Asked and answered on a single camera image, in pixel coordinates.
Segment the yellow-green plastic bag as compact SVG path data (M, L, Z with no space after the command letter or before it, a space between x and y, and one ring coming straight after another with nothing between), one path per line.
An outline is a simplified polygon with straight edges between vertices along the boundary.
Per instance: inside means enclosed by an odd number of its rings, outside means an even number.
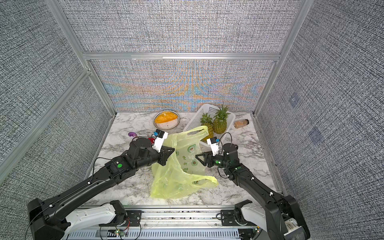
M208 127L200 126L168 135L163 146L174 148L175 151L165 166L152 165L154 181L151 186L151 198L179 199L219 185L215 177L206 175L206 167L196 159L196 155L202 153L200 142L208 134Z

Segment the pineapple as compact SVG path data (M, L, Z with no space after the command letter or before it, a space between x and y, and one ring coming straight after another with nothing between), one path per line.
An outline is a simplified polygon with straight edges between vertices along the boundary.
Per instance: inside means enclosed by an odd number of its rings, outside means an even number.
M227 129L228 110L229 107L223 105L217 110L213 122L213 129L216 134L223 134Z
M207 126L208 128L208 135L202 139L202 142L206 143L208 139L214 137L213 119L210 117L208 113L205 113L202 115L201 125Z

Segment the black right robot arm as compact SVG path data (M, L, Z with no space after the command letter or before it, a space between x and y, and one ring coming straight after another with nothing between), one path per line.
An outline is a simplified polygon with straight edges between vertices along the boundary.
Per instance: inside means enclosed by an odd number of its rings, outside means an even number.
M238 146L224 144L223 153L204 152L195 158L205 167L224 170L229 180L246 190L265 212L266 227L271 240L308 240L309 228L300 206L292 196L283 196L258 180L249 168L240 162Z

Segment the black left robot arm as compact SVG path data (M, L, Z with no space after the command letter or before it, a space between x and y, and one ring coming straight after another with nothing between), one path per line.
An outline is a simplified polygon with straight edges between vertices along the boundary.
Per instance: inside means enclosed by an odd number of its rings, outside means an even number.
M34 240L45 237L60 240L65 231L73 226L66 219L70 213L99 193L134 176L143 167L154 163L165 166L174 151L174 148L166 146L156 150L151 140L137 138L130 142L128 150L109 160L86 180L49 199L30 201L27 205L29 226L26 231L32 234Z

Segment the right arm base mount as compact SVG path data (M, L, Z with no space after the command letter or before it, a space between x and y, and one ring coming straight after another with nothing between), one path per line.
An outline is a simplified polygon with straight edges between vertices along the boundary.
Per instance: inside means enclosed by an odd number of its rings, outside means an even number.
M241 215L235 210L221 210L216 214L216 219L219 220L222 226L225 227L256 227L257 225L242 219Z

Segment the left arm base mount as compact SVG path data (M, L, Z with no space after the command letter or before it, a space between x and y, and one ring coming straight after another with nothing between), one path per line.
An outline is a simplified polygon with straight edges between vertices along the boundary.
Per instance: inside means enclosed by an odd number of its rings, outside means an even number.
M117 214L106 224L99 224L99 227L138 227L142 218L141 210L129 210L125 214Z

